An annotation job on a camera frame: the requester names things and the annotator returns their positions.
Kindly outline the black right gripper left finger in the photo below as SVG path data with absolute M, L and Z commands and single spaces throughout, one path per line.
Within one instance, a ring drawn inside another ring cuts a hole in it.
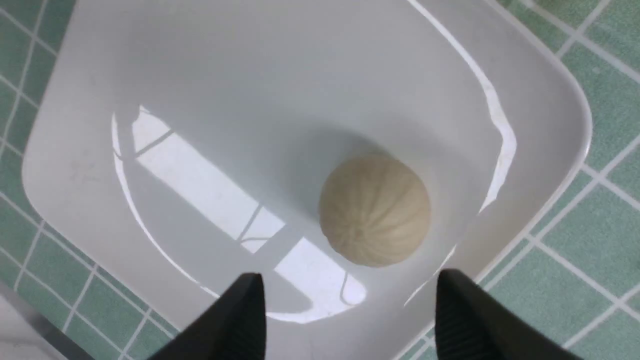
M 264 360 L 266 300 L 263 277 L 243 273 L 151 360 Z

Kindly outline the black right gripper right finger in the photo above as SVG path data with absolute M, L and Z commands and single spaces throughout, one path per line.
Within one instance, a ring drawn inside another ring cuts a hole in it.
M 439 272 L 435 303 L 439 360 L 578 360 L 489 295 L 459 269 Z

